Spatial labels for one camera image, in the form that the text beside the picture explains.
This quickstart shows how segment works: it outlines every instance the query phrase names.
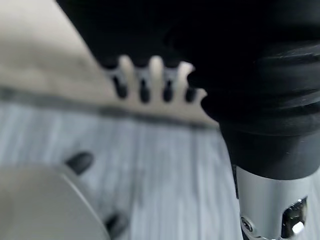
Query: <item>black rubber foot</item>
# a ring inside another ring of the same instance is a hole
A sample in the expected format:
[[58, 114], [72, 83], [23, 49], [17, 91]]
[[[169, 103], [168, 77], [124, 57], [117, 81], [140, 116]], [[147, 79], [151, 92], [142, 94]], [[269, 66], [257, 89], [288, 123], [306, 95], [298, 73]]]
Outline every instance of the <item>black rubber foot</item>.
[[165, 101], [166, 103], [170, 103], [173, 98], [174, 98], [174, 90], [172, 89], [172, 87], [166, 87], [163, 90], [163, 101]]
[[118, 97], [120, 99], [126, 99], [128, 96], [128, 87], [126, 85], [120, 84], [119, 79], [116, 76], [113, 77], [113, 83]]
[[197, 89], [188, 87], [185, 92], [185, 101], [187, 103], [193, 103], [197, 97]]
[[140, 100], [142, 103], [147, 104], [150, 102], [151, 93], [150, 93], [150, 89], [147, 87], [147, 83], [145, 80], [141, 81], [139, 93], [140, 93]]
[[171, 102], [172, 99], [174, 98], [174, 90], [172, 87], [172, 81], [169, 80], [165, 83], [162, 97], [163, 97], [163, 101], [165, 101], [166, 103]]
[[128, 225], [129, 220], [123, 212], [116, 212], [104, 221], [104, 226], [112, 240], [119, 237]]
[[80, 152], [65, 161], [67, 165], [76, 175], [83, 174], [94, 162], [94, 156], [90, 152]]

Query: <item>gray floor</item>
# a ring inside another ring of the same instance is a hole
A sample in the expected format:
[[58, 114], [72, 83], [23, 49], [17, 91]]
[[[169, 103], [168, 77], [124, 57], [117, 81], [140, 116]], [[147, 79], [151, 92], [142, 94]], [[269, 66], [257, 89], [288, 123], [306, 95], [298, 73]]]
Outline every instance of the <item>gray floor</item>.
[[[218, 129], [114, 111], [108, 116], [107, 109], [68, 108], [64, 102], [48, 104], [46, 98], [12, 92], [1, 98], [1, 164], [53, 165], [78, 151], [93, 152], [95, 165], [81, 181], [101, 218], [113, 208], [130, 215], [130, 229], [121, 239], [242, 239], [228, 153]], [[317, 174], [301, 239], [319, 235], [319, 190]]]

